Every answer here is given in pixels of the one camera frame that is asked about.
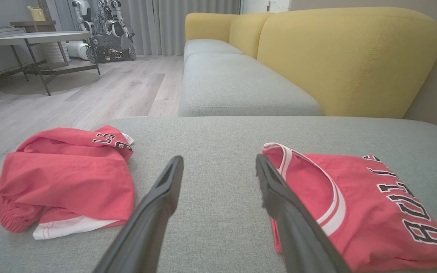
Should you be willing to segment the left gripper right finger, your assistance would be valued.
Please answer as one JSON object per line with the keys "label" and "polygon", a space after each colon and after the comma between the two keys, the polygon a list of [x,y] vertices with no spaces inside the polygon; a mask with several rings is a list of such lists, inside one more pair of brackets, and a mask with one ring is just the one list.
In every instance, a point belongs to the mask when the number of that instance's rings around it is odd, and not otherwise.
{"label": "left gripper right finger", "polygon": [[266,155],[257,154],[263,207],[277,223],[288,273],[350,273],[351,269]]}

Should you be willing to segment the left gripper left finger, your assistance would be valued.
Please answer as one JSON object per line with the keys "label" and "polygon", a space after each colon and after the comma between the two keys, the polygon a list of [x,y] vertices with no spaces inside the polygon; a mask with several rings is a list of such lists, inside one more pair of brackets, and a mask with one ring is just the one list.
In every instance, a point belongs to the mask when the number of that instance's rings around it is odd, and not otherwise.
{"label": "left gripper left finger", "polygon": [[177,209],[184,159],[170,159],[101,260],[95,273],[155,273],[168,220]]}

